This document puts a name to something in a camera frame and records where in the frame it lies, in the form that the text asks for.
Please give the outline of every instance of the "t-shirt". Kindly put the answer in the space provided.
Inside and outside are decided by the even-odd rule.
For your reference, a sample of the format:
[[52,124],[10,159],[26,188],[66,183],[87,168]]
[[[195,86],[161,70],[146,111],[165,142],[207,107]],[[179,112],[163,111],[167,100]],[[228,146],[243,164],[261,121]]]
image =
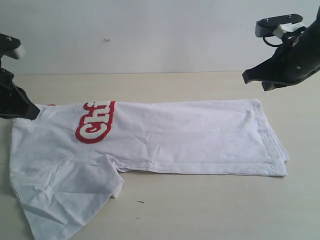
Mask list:
[[118,171],[286,176],[258,100],[37,105],[12,129],[10,177],[35,239],[63,240],[123,184]]

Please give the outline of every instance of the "table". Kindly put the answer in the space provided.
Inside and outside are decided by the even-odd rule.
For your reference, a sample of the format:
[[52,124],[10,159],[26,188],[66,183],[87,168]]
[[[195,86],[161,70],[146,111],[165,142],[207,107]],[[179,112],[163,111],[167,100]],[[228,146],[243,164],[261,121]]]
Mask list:
[[[16,76],[14,82],[45,105],[257,98],[290,156],[283,178],[121,173],[119,197],[72,240],[320,239],[320,74],[270,92],[258,82],[245,85],[241,72]],[[11,126],[0,120],[0,239],[32,240],[10,188]]]

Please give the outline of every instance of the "wall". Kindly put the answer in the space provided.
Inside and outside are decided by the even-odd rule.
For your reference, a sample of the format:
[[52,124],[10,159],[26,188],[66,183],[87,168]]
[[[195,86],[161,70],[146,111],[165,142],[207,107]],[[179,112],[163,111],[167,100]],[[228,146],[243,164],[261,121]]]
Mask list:
[[257,20],[298,13],[318,0],[1,0],[0,32],[26,55],[3,58],[20,75],[243,71],[274,49]]

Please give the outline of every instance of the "folded shirt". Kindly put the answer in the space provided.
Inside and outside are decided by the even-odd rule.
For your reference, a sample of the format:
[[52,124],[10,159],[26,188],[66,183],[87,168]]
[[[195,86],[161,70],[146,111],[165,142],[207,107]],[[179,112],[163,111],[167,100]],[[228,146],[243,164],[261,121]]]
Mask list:
[[286,176],[258,100],[37,105],[12,128],[10,179],[35,239],[64,240],[123,184],[118,171]]

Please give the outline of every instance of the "white table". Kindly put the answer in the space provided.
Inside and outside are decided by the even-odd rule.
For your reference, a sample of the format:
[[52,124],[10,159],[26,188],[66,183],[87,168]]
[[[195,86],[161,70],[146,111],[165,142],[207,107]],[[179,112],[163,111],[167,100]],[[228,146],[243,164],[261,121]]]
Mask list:
[[[288,151],[284,178],[122,173],[125,183],[72,240],[320,239],[320,74],[263,92],[240,72],[17,76],[39,104],[258,98]],[[11,121],[0,120],[0,239],[33,239],[9,186]]]

